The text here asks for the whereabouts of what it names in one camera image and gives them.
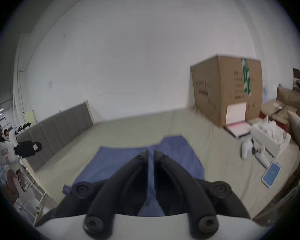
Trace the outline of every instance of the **blue cloth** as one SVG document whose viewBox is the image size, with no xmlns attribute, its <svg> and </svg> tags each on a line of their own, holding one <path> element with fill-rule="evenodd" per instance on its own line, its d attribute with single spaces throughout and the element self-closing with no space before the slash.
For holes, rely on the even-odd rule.
<svg viewBox="0 0 300 240">
<path fill-rule="evenodd" d="M 191 174 L 192 177 L 204 180 L 204 168 L 191 146 L 182 136 L 170 136 L 163 138 L 159 144 L 138 148 L 109 148 L 100 147 L 97 154 L 75 179 L 77 182 L 97 182 L 110 178 L 118 169 L 124 166 L 141 151 L 148 150 L 148 192 L 147 201 L 140 210 L 138 216 L 157 217 L 164 216 L 158 202 L 156 201 L 154 182 L 154 150 L 160 150 Z M 64 186 L 63 193 L 69 194 L 71 188 Z"/>
</svg>

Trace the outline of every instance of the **phone screen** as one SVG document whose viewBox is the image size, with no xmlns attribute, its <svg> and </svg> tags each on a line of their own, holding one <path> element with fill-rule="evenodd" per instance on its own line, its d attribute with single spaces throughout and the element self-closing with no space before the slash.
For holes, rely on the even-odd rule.
<svg viewBox="0 0 300 240">
<path fill-rule="evenodd" d="M 272 186 L 273 182 L 275 181 L 281 166 L 277 165 L 276 163 L 272 163 L 267 173 L 263 176 L 263 181 L 267 183 L 269 186 Z"/>
</svg>

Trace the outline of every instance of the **beige bedsheet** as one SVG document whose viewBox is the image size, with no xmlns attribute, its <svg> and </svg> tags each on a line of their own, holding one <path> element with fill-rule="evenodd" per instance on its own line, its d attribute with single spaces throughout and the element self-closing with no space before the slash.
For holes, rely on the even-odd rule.
<svg viewBox="0 0 300 240">
<path fill-rule="evenodd" d="M 236 141 L 205 117 L 183 109 L 96 124 L 55 154 L 37 171 L 36 178 L 59 203 L 64 197 L 63 185 L 74 182 L 100 146 L 140 147 L 158 143 L 168 135 L 182 135 L 200 158 L 205 179 L 229 183 L 251 218 L 267 206 L 299 164 L 299 147 L 291 141 L 277 158 L 281 171 L 268 189 L 261 182 L 266 169 L 251 154 L 247 160 L 241 159 L 242 140 Z"/>
</svg>

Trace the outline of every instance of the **upholstered headboard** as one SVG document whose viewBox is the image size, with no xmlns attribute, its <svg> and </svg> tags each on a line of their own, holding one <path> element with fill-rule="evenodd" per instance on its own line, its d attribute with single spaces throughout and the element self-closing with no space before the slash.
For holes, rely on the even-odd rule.
<svg viewBox="0 0 300 240">
<path fill-rule="evenodd" d="M 93 125 L 88 102 L 55 114 L 18 134 L 18 141 L 42 144 L 42 150 L 26 158 L 36 172 L 54 154 Z"/>
</svg>

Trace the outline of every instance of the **small cardboard box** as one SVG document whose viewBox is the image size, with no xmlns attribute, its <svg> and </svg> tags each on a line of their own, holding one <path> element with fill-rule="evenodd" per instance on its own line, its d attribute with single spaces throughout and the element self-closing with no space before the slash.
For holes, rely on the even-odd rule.
<svg viewBox="0 0 300 240">
<path fill-rule="evenodd" d="M 262 72 L 260 61 L 217 55 L 191 66 L 194 99 L 217 126 L 225 127 L 227 107 L 247 102 L 246 120 L 260 114 Z"/>
<path fill-rule="evenodd" d="M 260 117 L 265 118 L 268 115 L 270 120 L 276 121 L 277 126 L 291 134 L 288 111 L 296 113 L 297 109 L 274 99 L 261 105 Z"/>
<path fill-rule="evenodd" d="M 257 122 L 252 125 L 251 135 L 254 139 L 256 139 L 258 142 L 264 145 L 266 150 L 268 150 L 274 158 L 277 158 L 288 147 L 291 140 L 291 135 L 287 133 L 284 129 L 277 126 L 277 135 L 284 136 L 281 145 L 277 145 L 276 142 L 274 142 L 274 140 L 268 134 L 264 133 L 259 128 L 259 125 L 261 123 L 262 122 Z"/>
<path fill-rule="evenodd" d="M 297 114 L 300 116 L 300 92 L 279 85 L 276 100 L 297 109 Z"/>
</svg>

